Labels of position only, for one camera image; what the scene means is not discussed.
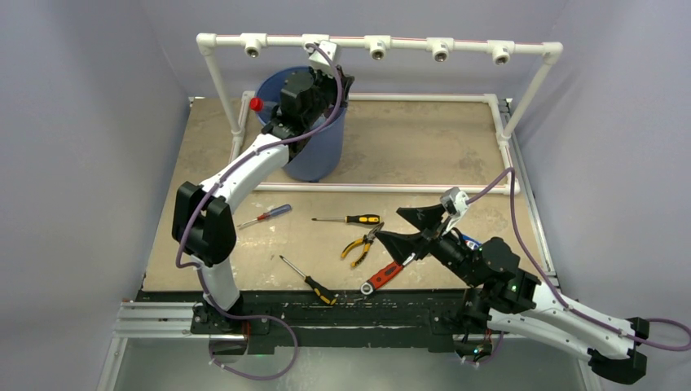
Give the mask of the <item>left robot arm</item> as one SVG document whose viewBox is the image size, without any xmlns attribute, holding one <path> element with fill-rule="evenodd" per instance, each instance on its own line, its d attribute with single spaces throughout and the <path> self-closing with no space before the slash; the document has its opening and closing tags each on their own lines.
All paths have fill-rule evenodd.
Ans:
<svg viewBox="0 0 691 391">
<path fill-rule="evenodd" d="M 353 84 L 354 77 L 341 68 L 334 76 L 313 68 L 291 72 L 278 97 L 251 101 L 251 109 L 268 108 L 270 116 L 249 150 L 206 182 L 185 182 L 178 188 L 172 224 L 178 242 L 175 264 L 195 268 L 204 299 L 213 308 L 211 322 L 221 332 L 235 332 L 243 322 L 231 268 L 237 241 L 234 212 L 270 174 L 298 156 L 314 134 L 337 119 Z"/>
</svg>

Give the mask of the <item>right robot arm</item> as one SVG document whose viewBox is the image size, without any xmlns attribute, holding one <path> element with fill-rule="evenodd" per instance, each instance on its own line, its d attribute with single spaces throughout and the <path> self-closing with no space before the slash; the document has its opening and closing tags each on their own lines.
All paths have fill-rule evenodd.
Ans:
<svg viewBox="0 0 691 391">
<path fill-rule="evenodd" d="M 399 266 L 431 256 L 469 286 L 457 310 L 460 326 L 518 334 L 584 361 L 600 377 L 634 384 L 647 372 L 647 357 L 627 334 L 647 338 L 649 323 L 599 313 L 557 298 L 539 277 L 520 268 L 520 257 L 499 237 L 469 247 L 455 228 L 463 207 L 437 204 L 400 208 L 417 231 L 379 231 L 376 237 Z"/>
</svg>

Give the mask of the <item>red label clear bottle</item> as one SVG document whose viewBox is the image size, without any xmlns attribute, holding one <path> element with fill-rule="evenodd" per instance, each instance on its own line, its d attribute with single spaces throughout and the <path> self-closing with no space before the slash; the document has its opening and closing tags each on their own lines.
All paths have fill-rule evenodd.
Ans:
<svg viewBox="0 0 691 391">
<path fill-rule="evenodd" d="M 260 120 L 268 122 L 278 112 L 279 103 L 259 97 L 252 97 L 249 101 L 249 109 L 255 112 Z"/>
</svg>

